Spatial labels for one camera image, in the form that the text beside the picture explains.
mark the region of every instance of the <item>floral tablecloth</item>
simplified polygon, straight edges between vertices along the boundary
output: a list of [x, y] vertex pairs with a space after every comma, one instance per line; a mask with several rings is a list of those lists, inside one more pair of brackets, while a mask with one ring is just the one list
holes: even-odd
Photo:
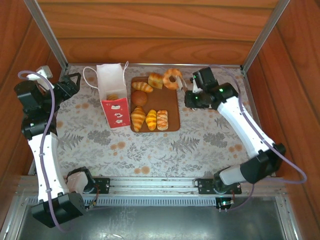
[[[72, 66], [70, 73], [82, 74], [83, 68]], [[148, 76], [150, 72], [163, 74], [166, 69], [128, 67], [125, 79], [129, 101], [133, 77]], [[180, 68], [184, 79], [189, 79], [198, 69]], [[233, 82], [223, 70], [213, 68], [212, 71], [220, 84]], [[243, 104], [251, 113], [241, 72], [231, 71], [241, 86]], [[88, 71], [86, 77], [90, 84], [97, 84], [93, 71]], [[64, 175], [86, 166], [93, 176], [210, 177], [222, 168], [248, 159], [229, 123], [215, 110], [186, 108], [183, 92], [178, 92], [180, 130], [135, 133], [129, 126], [110, 129], [98, 91], [83, 78], [80, 85], [79, 93], [63, 102], [57, 115], [58, 160]]]

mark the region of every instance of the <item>brown cutting board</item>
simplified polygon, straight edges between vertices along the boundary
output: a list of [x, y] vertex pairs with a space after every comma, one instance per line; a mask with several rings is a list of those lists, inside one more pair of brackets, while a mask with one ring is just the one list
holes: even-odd
[[[148, 83], [147, 76], [136, 76], [132, 78], [132, 83], [134, 82], [145, 82]], [[136, 91], [131, 87], [131, 94]], [[179, 115], [179, 106], [178, 106], [178, 97], [176, 90], [170, 90], [165, 86], [162, 89], [153, 88], [153, 92], [146, 93], [148, 101], [142, 109], [147, 116], [148, 112], [151, 109], [154, 109], [156, 112], [159, 110], [168, 111], [168, 129], [165, 131], [159, 131], [157, 128], [153, 131], [150, 131], [146, 121], [142, 124], [142, 127], [139, 133], [153, 133], [153, 132], [175, 132], [180, 129], [180, 115]], [[136, 108], [136, 105], [131, 102], [131, 112]], [[131, 123], [131, 130], [135, 132], [134, 126]]]

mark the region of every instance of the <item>bread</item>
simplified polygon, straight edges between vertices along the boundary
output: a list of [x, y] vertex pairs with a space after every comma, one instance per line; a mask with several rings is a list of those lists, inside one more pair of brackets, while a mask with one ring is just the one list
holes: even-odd
[[107, 99], [108, 101], [114, 101], [114, 100], [118, 100], [119, 98], [118, 98], [118, 95], [117, 95], [117, 94], [110, 94], [110, 95], [108, 95], [108, 96], [106, 97], [106, 99]]
[[162, 76], [161, 74], [152, 72], [150, 73], [149, 77], [148, 77], [148, 84], [151, 87], [157, 88], [157, 89], [162, 89], [163, 86], [163, 78], [164, 76]]
[[134, 131], [139, 132], [142, 127], [142, 124], [146, 119], [146, 114], [144, 113], [144, 110], [141, 106], [137, 106], [134, 109], [134, 111], [130, 114], [130, 116]]
[[177, 90], [179, 88], [177, 80], [174, 82], [170, 81], [171, 76], [182, 79], [182, 73], [179, 69], [170, 68], [163, 75], [163, 85], [168, 89]]
[[153, 131], [156, 129], [156, 126], [157, 126], [157, 112], [156, 112], [156, 110], [151, 109], [148, 112], [148, 115], [145, 118], [145, 123], [148, 126], [150, 131]]
[[168, 111], [167, 110], [159, 110], [156, 113], [156, 127], [160, 131], [167, 130], [169, 126], [168, 123]]
[[144, 81], [135, 81], [133, 83], [131, 83], [131, 86], [135, 89], [135, 90], [140, 90], [146, 93], [151, 93], [154, 89], [152, 88], [152, 86], [150, 86], [148, 83], [144, 82]]
[[131, 101], [136, 106], [143, 106], [147, 103], [148, 97], [147, 94], [143, 91], [134, 91], [131, 94]]

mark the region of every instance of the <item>wooden wall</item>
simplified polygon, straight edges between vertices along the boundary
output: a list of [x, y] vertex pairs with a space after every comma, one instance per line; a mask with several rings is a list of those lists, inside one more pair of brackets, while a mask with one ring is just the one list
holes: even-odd
[[0, 228], [21, 175], [33, 156], [21, 133], [22, 106], [14, 92], [21, 70], [49, 65], [54, 81], [61, 68], [23, 0], [4, 0], [0, 8]]
[[38, 0], [70, 63], [243, 64], [278, 0]]
[[[262, 128], [302, 168], [288, 185], [303, 239], [320, 239], [320, 3], [291, 0], [247, 76]], [[283, 163], [279, 175], [301, 176]]]

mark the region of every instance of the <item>metal corner post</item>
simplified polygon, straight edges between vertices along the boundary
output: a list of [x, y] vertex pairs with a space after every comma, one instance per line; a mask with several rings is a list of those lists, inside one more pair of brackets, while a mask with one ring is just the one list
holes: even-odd
[[269, 34], [274, 29], [276, 23], [278, 22], [280, 16], [286, 9], [287, 5], [289, 4], [290, 0], [279, 0], [277, 5], [275, 6], [273, 12], [271, 13], [269, 19], [267, 20], [264, 28], [260, 32], [259, 36], [257, 37], [256, 41], [254, 42], [248, 56], [244, 60], [243, 64], [243, 71], [246, 73], [248, 72], [252, 62], [258, 55], [260, 49], [264, 45], [265, 41], [267, 40]]
[[45, 40], [47, 41], [48, 45], [50, 46], [53, 54], [55, 55], [56, 59], [58, 60], [62, 70], [67, 70], [68, 61], [64, 52], [62, 51], [57, 38], [55, 37], [49, 23], [42, 12], [37, 0], [24, 0], [25, 5], [29, 9], [33, 19], [35, 20], [36, 24], [38, 25], [40, 31], [42, 32]]

